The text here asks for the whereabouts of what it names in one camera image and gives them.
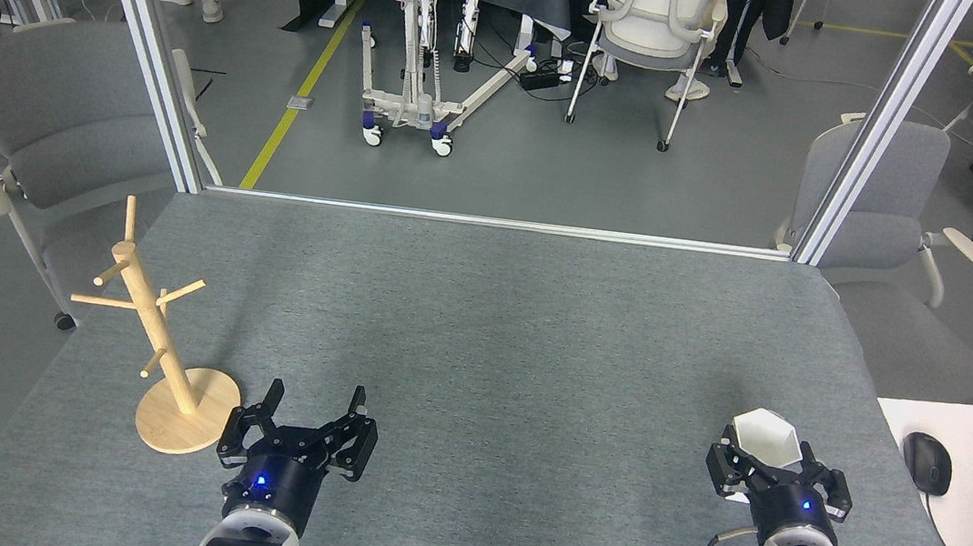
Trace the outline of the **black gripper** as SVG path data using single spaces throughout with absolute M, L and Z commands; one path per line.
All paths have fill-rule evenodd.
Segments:
M 314 429 L 278 426 L 274 414 L 284 390 L 282 379 L 274 378 L 261 402 L 237 406 L 228 415 L 216 455 L 222 468 L 241 468 L 222 486 L 222 514 L 247 506 L 275 509 L 303 533 L 327 467 L 341 470 L 350 482 L 361 480 L 377 444 L 378 423 L 367 412 L 367 390 L 358 385 L 348 412 L 319 428 L 319 438 Z M 244 447 L 253 427 L 263 432 L 262 443 Z
M 764 464 L 730 439 L 718 439 L 705 454 L 716 495 L 749 504 L 758 546 L 765 546 L 777 531 L 796 526 L 812 526 L 837 546 L 831 521 L 844 522 L 852 510 L 847 477 L 818 459 L 808 440 L 801 441 L 800 450 L 796 480 L 786 484 L 754 475 Z

